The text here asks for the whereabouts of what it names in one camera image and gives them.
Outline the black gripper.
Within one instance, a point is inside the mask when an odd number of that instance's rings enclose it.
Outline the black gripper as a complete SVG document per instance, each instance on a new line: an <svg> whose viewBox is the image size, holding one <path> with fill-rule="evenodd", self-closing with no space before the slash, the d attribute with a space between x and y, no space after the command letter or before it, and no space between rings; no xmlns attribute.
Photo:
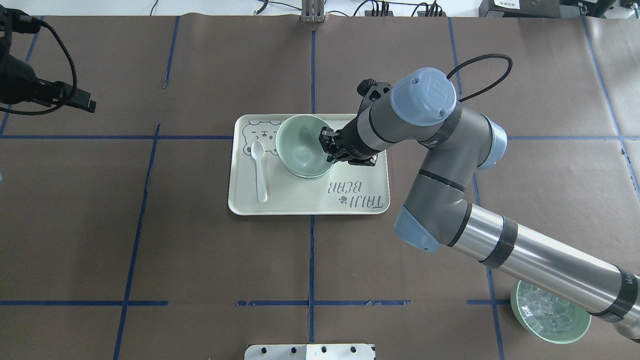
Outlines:
<svg viewBox="0 0 640 360"><path fill-rule="evenodd" d="M362 97L358 112L342 129L334 130L324 126L320 130L318 141L326 154L326 161L330 164L346 162L350 166L374 167L378 154L383 150L369 146L358 130L361 116L364 123L370 124L370 107L383 95L389 93L392 85L375 79L364 79L356 87L356 92Z"/></svg>

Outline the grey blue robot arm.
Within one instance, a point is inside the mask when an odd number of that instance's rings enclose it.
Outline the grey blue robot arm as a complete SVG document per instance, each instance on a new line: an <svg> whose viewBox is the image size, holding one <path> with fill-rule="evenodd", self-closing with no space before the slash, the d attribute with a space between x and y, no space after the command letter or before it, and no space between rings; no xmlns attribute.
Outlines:
<svg viewBox="0 0 640 360"><path fill-rule="evenodd" d="M465 199L480 170L505 155L508 136L458 100L439 69L420 68L396 85L362 82L356 116L323 127L327 162L374 166L377 155L407 140L427 152L394 223L395 234L426 252L444 245L569 301L639 341L639 277Z"/></svg>

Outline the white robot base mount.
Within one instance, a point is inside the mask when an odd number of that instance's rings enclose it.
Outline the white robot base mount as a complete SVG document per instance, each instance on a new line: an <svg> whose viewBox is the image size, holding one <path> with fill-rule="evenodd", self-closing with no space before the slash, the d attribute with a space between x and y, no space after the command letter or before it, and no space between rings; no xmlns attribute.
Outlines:
<svg viewBox="0 0 640 360"><path fill-rule="evenodd" d="M244 353L245 360L375 360L374 344L253 344Z"/></svg>

